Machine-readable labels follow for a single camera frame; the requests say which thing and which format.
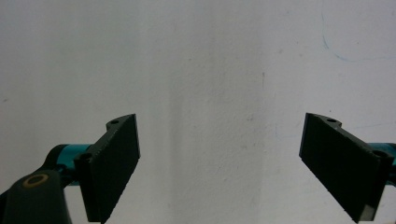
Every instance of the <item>wall surface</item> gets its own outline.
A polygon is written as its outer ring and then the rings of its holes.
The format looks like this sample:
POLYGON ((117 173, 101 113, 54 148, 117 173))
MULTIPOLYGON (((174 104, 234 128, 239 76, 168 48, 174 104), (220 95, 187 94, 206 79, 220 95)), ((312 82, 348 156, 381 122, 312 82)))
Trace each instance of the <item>wall surface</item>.
MULTIPOLYGON (((4 0, 0 190, 136 113, 107 223, 353 223, 298 156, 306 112, 396 142, 396 2, 4 0)), ((79 188, 65 190, 88 223, 79 188)), ((386 188, 374 223, 396 220, 386 188)))

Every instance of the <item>white wall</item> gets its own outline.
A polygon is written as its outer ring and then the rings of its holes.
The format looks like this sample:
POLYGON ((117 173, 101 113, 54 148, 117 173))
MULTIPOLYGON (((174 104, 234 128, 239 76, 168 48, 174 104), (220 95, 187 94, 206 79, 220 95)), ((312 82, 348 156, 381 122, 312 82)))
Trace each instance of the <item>white wall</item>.
MULTIPOLYGON (((136 113, 142 158, 108 223, 353 223, 298 157, 304 113, 396 142, 395 10, 1 1, 0 190, 54 146, 94 143, 136 113)), ((386 193, 375 223, 396 220, 386 193)), ((79 188, 66 196, 74 223, 87 223, 79 188)))

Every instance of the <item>black plastic part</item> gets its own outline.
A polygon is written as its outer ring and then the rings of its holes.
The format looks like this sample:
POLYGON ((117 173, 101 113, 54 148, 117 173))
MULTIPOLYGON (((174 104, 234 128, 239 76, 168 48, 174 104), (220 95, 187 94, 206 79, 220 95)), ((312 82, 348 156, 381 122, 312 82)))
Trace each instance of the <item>black plastic part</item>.
POLYGON ((374 219, 393 157, 341 128, 341 122, 306 114, 300 157, 355 222, 374 219))
POLYGON ((105 223, 140 158, 135 115, 111 120, 107 132, 75 158, 90 222, 105 223))
MULTIPOLYGON (((43 165, 41 165, 41 167, 38 168, 36 172, 42 170, 56 170, 57 167, 56 161, 58 160, 58 156, 65 146, 67 145, 59 145, 54 147, 47 155, 47 158, 44 161, 43 165)), ((64 178, 62 178, 61 183, 63 188, 68 185, 68 181, 64 180, 64 178)), ((8 190, 6 190, 4 193, 0 195, 0 221, 3 220, 3 217, 5 215, 7 196, 8 196, 8 190)))
POLYGON ((3 224, 71 224, 58 172, 37 171, 7 193, 3 224))

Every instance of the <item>white background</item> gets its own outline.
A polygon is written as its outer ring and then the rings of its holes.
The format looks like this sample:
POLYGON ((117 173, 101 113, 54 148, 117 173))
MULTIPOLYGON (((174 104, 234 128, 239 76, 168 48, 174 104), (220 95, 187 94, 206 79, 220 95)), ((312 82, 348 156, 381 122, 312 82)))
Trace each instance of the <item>white background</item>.
MULTIPOLYGON (((353 223, 298 156, 305 112, 396 142, 396 2, 4 0, 0 190, 136 113, 107 223, 353 223)), ((65 190, 87 223, 78 187, 65 190)), ((396 220, 386 189, 375 223, 396 220)))

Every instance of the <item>bolt hole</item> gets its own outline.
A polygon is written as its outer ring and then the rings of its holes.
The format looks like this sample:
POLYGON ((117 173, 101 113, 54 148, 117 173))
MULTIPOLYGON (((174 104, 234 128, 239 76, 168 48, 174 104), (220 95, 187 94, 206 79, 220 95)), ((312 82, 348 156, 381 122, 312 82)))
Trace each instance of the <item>bolt hole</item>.
POLYGON ((26 189, 31 189, 45 183, 50 177, 46 174, 42 175, 32 175, 23 181, 23 187, 26 189))
POLYGON ((378 151, 378 150, 373 150, 373 153, 377 156, 377 157, 387 157, 388 154, 383 152, 383 151, 378 151))

